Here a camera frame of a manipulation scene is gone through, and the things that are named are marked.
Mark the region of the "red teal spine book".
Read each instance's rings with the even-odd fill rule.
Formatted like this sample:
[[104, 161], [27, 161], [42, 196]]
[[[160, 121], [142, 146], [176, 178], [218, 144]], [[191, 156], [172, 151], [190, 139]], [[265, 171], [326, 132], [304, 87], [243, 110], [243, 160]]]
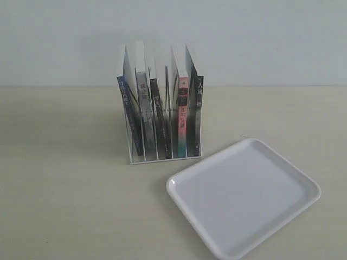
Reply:
[[187, 156], [189, 76], [184, 58], [174, 45], [171, 46], [171, 71], [174, 156], [185, 158]]

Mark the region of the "blue moon cover book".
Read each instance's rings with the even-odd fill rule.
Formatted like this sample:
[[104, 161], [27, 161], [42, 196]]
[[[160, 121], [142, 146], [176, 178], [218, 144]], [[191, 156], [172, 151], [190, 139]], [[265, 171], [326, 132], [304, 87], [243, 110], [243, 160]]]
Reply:
[[119, 46], [116, 77], [123, 101], [124, 111], [131, 130], [131, 145], [134, 145], [138, 156], [144, 155], [142, 129], [139, 120], [139, 106], [133, 93], [133, 77], [125, 44]]

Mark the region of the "dark brown spine book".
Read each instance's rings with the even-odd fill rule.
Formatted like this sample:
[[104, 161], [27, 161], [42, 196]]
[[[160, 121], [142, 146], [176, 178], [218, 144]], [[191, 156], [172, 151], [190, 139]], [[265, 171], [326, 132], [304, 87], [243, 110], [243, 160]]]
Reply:
[[160, 159], [171, 159], [171, 146], [169, 140], [168, 126], [163, 112], [162, 99], [160, 96], [156, 62], [153, 55], [149, 58], [150, 90], [155, 111], [156, 136], [158, 154]]

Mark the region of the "grey spine book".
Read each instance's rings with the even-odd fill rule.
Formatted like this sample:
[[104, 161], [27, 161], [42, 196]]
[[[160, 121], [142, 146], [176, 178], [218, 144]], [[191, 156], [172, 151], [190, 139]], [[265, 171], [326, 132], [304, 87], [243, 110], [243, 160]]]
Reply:
[[138, 101], [144, 127], [145, 147], [147, 152], [153, 152], [156, 150], [155, 129], [153, 123], [152, 102], [147, 80], [143, 41], [135, 42], [135, 55], [135, 75]]

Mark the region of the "black spine book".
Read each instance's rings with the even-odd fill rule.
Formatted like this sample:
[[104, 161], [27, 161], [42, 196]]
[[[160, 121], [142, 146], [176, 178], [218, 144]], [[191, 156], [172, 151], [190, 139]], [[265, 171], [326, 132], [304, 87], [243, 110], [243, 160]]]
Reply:
[[204, 75], [197, 55], [188, 43], [185, 45], [185, 60], [189, 75], [188, 157], [200, 157]]

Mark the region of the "white plastic tray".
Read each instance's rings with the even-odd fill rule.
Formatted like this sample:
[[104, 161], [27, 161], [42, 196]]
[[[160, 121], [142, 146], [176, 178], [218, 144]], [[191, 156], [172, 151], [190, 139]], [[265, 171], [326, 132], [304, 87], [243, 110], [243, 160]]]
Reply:
[[209, 251], [240, 259], [321, 196], [319, 185], [257, 139], [172, 175], [166, 190]]

